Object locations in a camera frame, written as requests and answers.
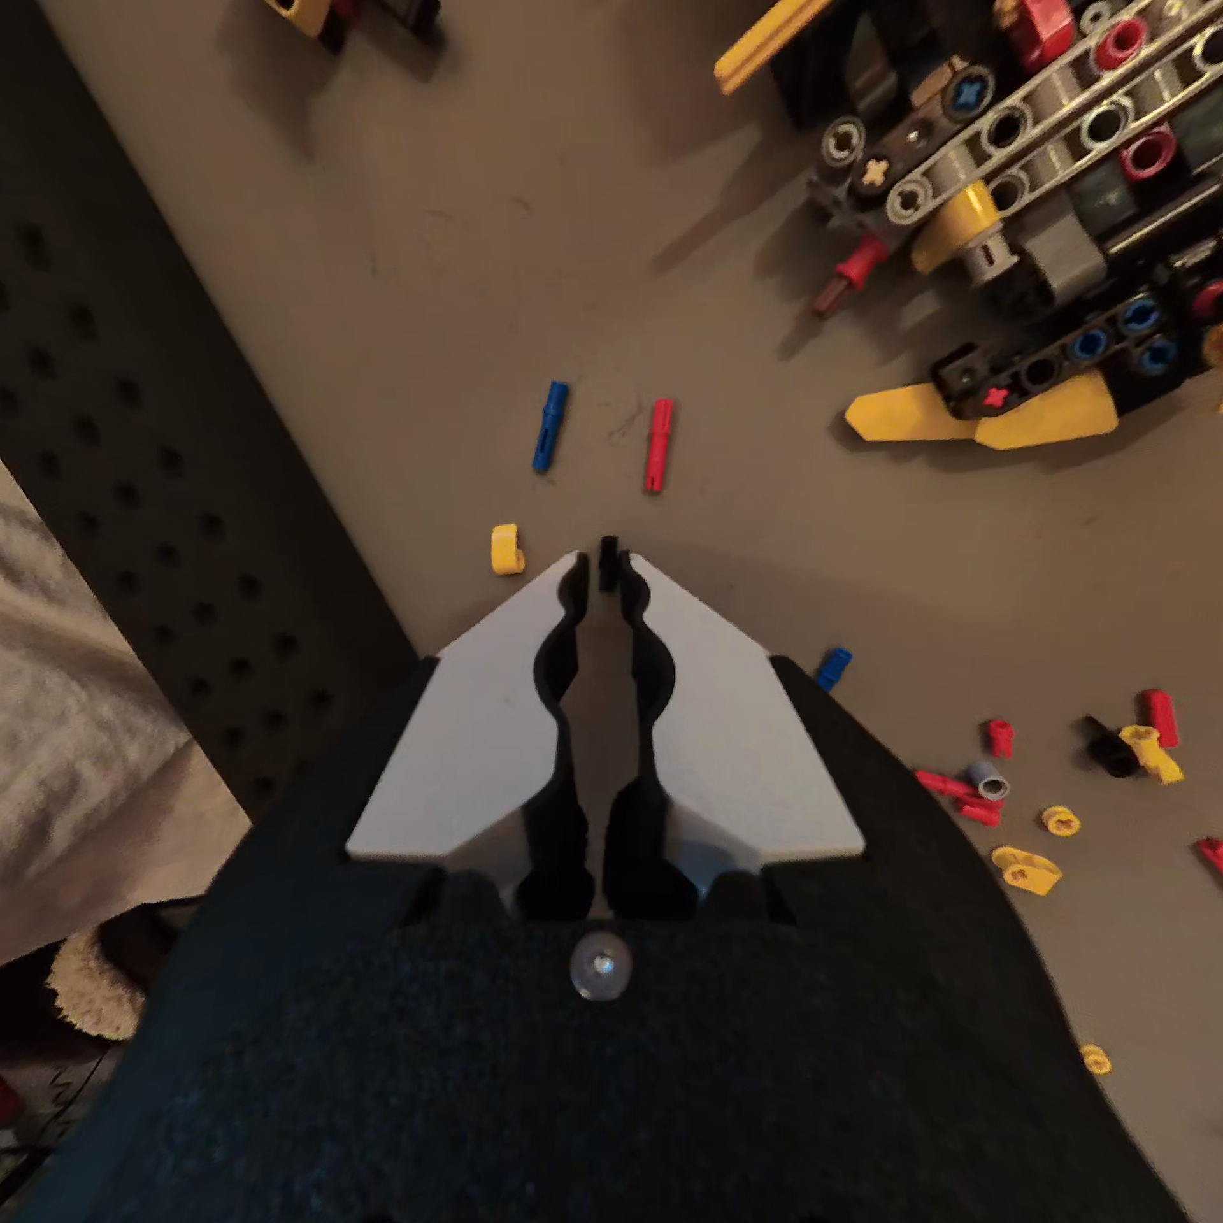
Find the grey desk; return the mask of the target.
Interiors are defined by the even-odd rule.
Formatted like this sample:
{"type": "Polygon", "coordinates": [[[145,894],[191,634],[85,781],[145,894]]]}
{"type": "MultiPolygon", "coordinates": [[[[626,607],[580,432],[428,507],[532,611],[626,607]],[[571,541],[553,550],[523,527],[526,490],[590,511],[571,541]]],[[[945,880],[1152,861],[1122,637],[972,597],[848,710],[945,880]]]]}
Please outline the grey desk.
{"type": "Polygon", "coordinates": [[[978,316],[893,265],[813,327],[842,243],[809,143],[767,79],[712,72],[754,1],[446,1],[434,53],[367,13],[340,58],[263,1],[41,8],[416,648],[512,593],[495,524],[531,576],[616,534],[807,670],[854,651],[837,695],[909,766],[1015,725],[1000,830],[954,826],[1063,870],[1000,894],[1129,1132],[1222,1220],[1222,885],[1193,851],[1222,834],[1219,378],[1076,446],[848,434],[978,316]],[[1145,725],[1146,688],[1173,786],[1087,753],[1080,720],[1145,725]]]}

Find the beige fleece cloth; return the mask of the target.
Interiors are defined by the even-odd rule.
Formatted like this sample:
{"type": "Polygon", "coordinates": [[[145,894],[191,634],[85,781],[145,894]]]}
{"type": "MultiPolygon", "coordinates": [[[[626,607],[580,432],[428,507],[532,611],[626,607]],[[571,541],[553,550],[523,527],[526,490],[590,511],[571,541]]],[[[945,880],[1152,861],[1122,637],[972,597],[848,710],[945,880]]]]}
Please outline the beige fleece cloth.
{"type": "Polygon", "coordinates": [[[129,1042],[179,928],[165,904],[142,904],[62,939],[47,986],[62,1021],[89,1038],[129,1042]]]}

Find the yellow brick connector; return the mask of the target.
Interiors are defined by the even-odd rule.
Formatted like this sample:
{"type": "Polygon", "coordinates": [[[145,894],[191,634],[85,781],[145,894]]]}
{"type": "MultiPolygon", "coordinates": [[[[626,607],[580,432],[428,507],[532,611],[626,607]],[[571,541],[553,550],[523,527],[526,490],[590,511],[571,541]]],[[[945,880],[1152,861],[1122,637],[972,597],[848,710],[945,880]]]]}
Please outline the yellow brick connector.
{"type": "Polygon", "coordinates": [[[999,870],[1008,885],[1037,896],[1048,896],[1063,880],[1063,870],[1056,863],[1015,847],[994,848],[991,863],[999,870]]]}

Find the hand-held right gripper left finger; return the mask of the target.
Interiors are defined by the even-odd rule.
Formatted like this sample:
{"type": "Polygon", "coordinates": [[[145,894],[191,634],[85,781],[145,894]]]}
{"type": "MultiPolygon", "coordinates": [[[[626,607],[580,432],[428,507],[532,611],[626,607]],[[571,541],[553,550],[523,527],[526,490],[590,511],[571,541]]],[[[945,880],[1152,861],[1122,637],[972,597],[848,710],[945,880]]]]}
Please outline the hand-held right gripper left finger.
{"type": "Polygon", "coordinates": [[[345,853],[477,871],[519,913],[590,913],[590,819],[561,701],[590,555],[567,553],[434,659],[345,853]]]}

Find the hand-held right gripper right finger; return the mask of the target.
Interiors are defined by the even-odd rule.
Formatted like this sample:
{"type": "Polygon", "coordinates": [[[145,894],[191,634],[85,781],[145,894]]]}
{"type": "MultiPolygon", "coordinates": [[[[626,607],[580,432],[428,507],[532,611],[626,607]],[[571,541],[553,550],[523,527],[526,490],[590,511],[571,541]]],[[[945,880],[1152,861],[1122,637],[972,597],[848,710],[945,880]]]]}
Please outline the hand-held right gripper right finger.
{"type": "Polygon", "coordinates": [[[637,774],[608,817],[609,908],[695,913],[726,876],[862,857],[772,652],[643,555],[620,555],[618,588],[637,774]]]}

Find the black perforated pad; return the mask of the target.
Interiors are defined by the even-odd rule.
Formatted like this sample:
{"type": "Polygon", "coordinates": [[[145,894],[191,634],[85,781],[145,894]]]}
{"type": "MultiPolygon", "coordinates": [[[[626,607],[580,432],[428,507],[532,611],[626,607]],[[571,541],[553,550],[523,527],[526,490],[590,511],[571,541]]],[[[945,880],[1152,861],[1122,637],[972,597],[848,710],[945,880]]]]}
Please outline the black perforated pad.
{"type": "Polygon", "coordinates": [[[418,661],[37,1],[2,1],[2,462],[254,819],[418,661]]]}

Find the yellow black toy car model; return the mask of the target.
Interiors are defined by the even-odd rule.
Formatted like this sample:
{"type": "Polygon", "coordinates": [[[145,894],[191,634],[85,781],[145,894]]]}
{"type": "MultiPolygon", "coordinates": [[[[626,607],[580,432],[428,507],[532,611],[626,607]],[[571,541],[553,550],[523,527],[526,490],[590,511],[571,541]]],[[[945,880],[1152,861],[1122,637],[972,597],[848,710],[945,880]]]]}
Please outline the yellow black toy car model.
{"type": "Polygon", "coordinates": [[[905,253],[1000,329],[852,402],[862,440],[1080,440],[1222,371],[1222,1],[772,1],[713,79],[764,69],[857,236],[811,312],[905,253]]]}

